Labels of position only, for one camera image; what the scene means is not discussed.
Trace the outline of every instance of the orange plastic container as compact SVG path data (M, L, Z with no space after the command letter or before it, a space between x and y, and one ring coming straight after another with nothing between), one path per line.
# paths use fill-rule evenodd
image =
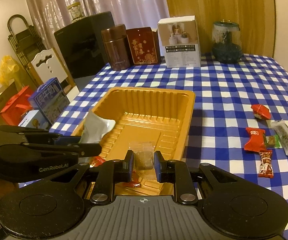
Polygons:
M111 88L92 111L116 125L101 140L106 161L123 160L130 142L152 142L166 160L181 160L191 123L195 93L153 88ZM81 135L83 121L72 135ZM140 178L141 187L116 184L116 195L172 194L173 185Z

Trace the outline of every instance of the metallic brown canister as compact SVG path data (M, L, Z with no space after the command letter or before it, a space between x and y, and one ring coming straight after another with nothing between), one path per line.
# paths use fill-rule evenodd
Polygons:
M123 70L133 65L124 24L102 30L108 62L113 70Z

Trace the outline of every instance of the table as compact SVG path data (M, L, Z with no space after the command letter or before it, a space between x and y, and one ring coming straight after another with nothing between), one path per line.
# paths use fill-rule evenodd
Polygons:
M66 108L51 132L70 135L90 107L111 87L158 87L191 90L196 94L188 146L183 160L197 167L208 162L282 195L288 202L288 156L273 150L274 178L258 178L260 156L242 148L246 127L274 131L258 122L251 104L268 106L273 120L288 125L288 73L272 58L245 54L236 65L221 64L207 54L201 68L136 66L112 71L105 66ZM288 225L284 237L288 239Z

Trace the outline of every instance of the wooden panel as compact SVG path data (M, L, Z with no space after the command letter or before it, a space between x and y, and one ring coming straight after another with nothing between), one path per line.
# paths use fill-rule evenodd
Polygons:
M167 0L171 17L195 15L202 52L212 47L212 24L238 22L244 53L273 56L275 44L274 0Z

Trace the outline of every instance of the pink satin curtain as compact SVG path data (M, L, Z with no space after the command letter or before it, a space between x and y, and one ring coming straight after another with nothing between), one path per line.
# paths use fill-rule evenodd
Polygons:
M166 0L27 0L33 23L48 48L57 44L54 32L71 23L67 6L80 2L86 16L111 11L115 24L126 28L156 28L169 17Z

